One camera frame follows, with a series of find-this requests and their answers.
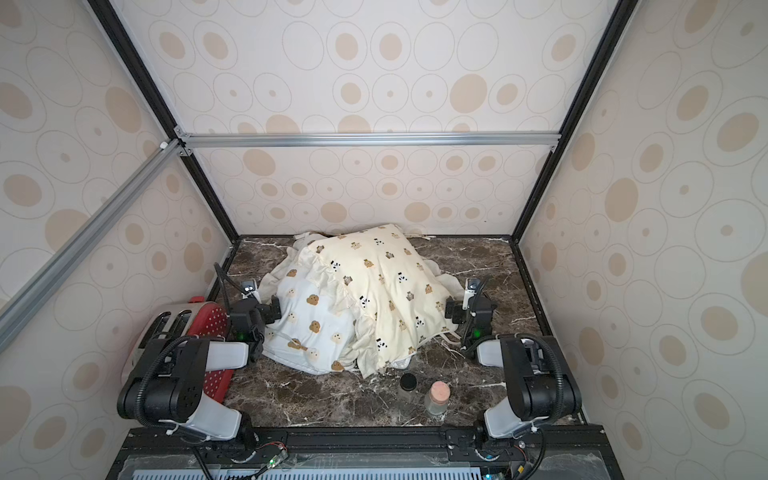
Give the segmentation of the white bear print pillow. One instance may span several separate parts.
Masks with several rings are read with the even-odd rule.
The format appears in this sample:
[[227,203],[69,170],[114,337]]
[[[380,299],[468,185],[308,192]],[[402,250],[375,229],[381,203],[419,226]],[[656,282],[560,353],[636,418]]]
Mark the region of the white bear print pillow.
[[299,263],[299,252],[322,237],[311,234],[295,241],[287,257],[258,286],[262,300],[275,296],[281,317],[265,330],[263,354],[284,366],[312,375],[356,368],[356,318],[336,312],[331,291],[323,293],[310,280],[310,269]]

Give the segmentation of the cream animal print pillow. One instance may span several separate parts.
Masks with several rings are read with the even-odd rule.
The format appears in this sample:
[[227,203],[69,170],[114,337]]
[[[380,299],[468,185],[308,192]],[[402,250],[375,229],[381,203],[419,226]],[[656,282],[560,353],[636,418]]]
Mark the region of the cream animal print pillow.
[[436,336],[457,334],[445,314],[462,286],[451,275],[437,275],[395,224],[315,240],[297,261],[331,296],[332,312],[353,316],[354,334],[341,360],[363,377],[404,362]]

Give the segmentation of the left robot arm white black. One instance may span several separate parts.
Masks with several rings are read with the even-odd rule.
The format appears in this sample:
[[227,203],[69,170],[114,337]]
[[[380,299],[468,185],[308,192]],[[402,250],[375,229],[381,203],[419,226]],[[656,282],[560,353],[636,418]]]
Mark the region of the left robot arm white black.
[[118,414],[147,428],[251,448],[248,414],[224,405],[233,373],[259,359],[280,302],[247,296],[234,304],[194,297],[156,310],[122,372]]

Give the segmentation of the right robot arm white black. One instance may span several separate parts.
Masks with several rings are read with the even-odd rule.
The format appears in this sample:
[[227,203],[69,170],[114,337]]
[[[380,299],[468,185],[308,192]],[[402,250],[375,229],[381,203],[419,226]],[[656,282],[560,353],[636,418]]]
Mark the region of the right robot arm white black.
[[445,317],[466,331],[462,353],[485,367],[503,372],[506,397],[483,413],[487,437],[520,438],[581,411],[582,395],[552,336],[529,333],[494,334],[496,304],[484,293],[468,291],[465,299],[449,299]]

